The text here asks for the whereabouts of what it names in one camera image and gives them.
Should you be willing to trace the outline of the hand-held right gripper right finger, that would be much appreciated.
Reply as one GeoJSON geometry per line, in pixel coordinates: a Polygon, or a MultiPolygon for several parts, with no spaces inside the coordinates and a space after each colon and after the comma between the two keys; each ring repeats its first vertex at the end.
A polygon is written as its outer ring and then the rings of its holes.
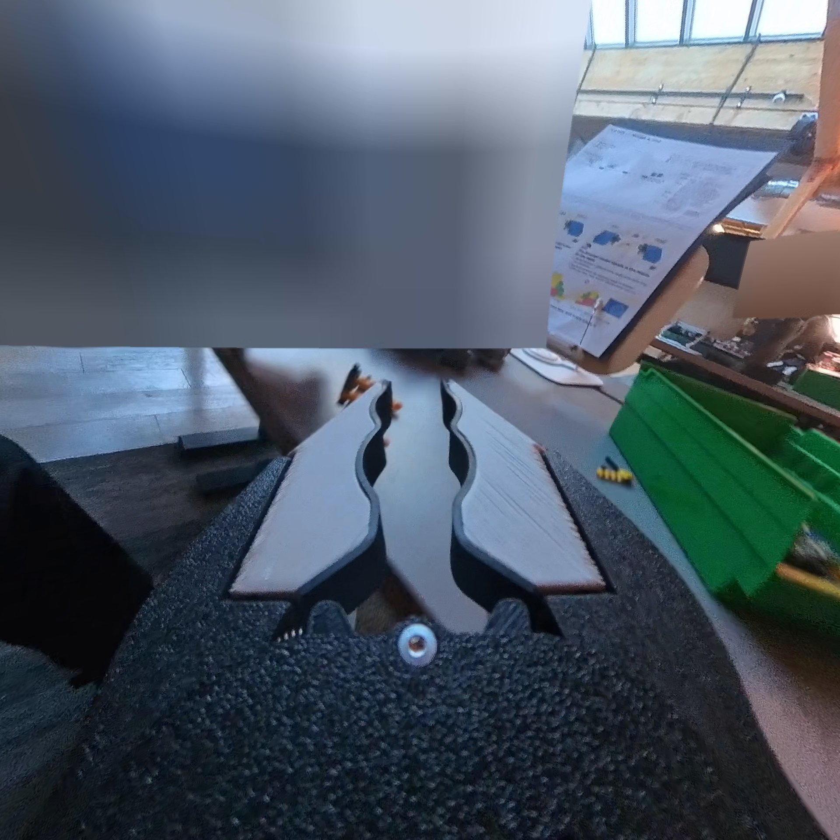
{"type": "Polygon", "coordinates": [[[455,548],[525,592],[605,593],[543,449],[455,381],[442,381],[440,395],[458,481],[455,548]]]}

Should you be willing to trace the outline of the grey desk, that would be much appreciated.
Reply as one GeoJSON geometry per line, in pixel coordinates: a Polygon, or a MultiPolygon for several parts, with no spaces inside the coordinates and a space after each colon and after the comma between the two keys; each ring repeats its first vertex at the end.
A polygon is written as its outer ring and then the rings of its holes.
{"type": "MultiPolygon", "coordinates": [[[[459,483],[448,466],[439,380],[452,371],[423,366],[387,350],[216,350],[257,413],[291,424],[322,424],[338,412],[352,364],[392,382],[402,409],[386,438],[386,467],[376,481],[389,559],[427,613],[450,631],[476,632],[487,613],[456,586],[449,568],[451,510],[459,483]]],[[[725,644],[763,733],[797,794],[831,838],[838,838],[838,643],[739,616],[719,603],[638,487],[594,477],[604,455],[621,460],[608,430],[628,380],[608,379],[606,392],[549,383],[521,362],[499,372],[472,367],[462,386],[546,449],[560,453],[621,509],[678,571],[725,644]]]]}

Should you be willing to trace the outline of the yellow block frame assembly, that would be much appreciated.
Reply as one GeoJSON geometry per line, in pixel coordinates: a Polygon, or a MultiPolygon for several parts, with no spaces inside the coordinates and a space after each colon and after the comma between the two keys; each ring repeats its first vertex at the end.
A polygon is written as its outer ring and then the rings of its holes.
{"type": "MultiPolygon", "coordinates": [[[[369,391],[374,383],[375,378],[373,376],[363,373],[361,366],[358,363],[353,364],[340,389],[337,406],[342,409],[349,406],[364,393],[369,391]]],[[[398,416],[403,409],[403,405],[403,402],[395,399],[394,397],[392,398],[391,420],[398,419],[398,416]]],[[[390,438],[387,437],[387,435],[384,436],[383,446],[385,449],[390,446],[390,443],[390,438]]]]}

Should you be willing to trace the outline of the person's dark clothed body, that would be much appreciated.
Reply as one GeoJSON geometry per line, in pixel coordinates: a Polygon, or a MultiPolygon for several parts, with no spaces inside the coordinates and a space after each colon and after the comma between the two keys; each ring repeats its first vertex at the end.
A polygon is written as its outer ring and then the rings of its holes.
{"type": "Polygon", "coordinates": [[[1,437],[1,638],[99,682],[152,577],[28,452],[1,437]]]}

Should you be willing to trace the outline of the printed instruction sheet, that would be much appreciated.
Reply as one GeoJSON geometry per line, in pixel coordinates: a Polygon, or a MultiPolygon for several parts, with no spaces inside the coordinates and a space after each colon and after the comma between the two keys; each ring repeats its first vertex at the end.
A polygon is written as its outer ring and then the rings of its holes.
{"type": "Polygon", "coordinates": [[[607,125],[566,163],[549,338],[610,352],[778,154],[607,125]]]}

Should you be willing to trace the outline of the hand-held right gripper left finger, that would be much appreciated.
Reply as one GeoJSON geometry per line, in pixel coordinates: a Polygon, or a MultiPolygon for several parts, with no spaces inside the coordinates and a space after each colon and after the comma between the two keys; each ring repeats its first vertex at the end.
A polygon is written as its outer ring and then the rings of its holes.
{"type": "Polygon", "coordinates": [[[365,599],[387,572],[381,505],[392,384],[375,381],[300,444],[239,565],[237,599],[365,599]]]}

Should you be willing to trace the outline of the small green storage bin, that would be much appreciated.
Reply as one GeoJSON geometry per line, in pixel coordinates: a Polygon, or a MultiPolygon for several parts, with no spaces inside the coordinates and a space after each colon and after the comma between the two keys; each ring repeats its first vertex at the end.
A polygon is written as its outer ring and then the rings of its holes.
{"type": "Polygon", "coordinates": [[[808,366],[795,379],[792,391],[839,410],[839,373],[808,366]]]}

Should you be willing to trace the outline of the dark wooden workbench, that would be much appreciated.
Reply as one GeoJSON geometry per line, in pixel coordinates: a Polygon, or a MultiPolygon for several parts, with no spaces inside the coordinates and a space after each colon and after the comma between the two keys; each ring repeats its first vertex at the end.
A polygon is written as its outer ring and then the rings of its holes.
{"type": "Polygon", "coordinates": [[[639,361],[689,375],[722,390],[772,406],[795,416],[800,427],[817,428],[828,437],[839,440],[839,412],[836,408],[793,392],[790,388],[750,378],[678,343],[654,338],[639,361]]]}

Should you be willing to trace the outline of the black flat bar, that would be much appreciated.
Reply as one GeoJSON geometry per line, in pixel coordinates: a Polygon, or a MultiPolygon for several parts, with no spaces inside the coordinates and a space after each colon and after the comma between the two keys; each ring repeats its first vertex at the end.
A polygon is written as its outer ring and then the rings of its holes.
{"type": "Polygon", "coordinates": [[[259,445],[264,441],[258,426],[246,426],[180,435],[175,446],[180,455],[191,457],[259,445]]]}

